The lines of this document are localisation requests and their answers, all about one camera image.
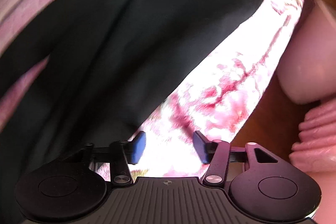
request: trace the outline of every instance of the black fabric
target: black fabric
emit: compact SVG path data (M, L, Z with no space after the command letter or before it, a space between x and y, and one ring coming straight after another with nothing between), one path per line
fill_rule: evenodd
M263 0L55 0L0 58L0 97L49 56L0 134L0 223L24 172L84 142L127 140Z

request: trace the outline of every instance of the silver screw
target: silver screw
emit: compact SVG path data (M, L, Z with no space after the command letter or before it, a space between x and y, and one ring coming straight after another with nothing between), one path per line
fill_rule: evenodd
M210 175L205 178L205 180L209 183L220 183L223 179L218 175Z
M125 176L125 175L119 175L114 177L114 182L119 183L119 184L124 184L129 182L131 179L129 176Z

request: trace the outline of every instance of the triangular cutout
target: triangular cutout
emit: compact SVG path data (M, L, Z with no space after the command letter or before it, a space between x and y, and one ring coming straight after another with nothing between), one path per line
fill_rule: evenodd
M272 158L260 148L255 148L254 153L257 157L257 162L259 162L260 164L276 164L278 162L276 159Z

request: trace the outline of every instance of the black garment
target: black garment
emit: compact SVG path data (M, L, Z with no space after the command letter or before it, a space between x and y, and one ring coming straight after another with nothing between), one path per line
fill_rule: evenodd
M83 142L127 140L263 0L55 0L0 58L0 97L50 54L0 134L0 223L16 181Z

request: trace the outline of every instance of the pink floral pattern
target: pink floral pattern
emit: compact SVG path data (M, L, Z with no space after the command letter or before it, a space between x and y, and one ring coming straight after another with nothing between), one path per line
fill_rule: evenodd
M0 55L52 0L0 0ZM201 176L194 130L230 142L265 91L300 17L303 0L264 0L143 123L147 146L133 175ZM32 68L0 100L0 130L47 61ZM109 179L109 167L99 173Z

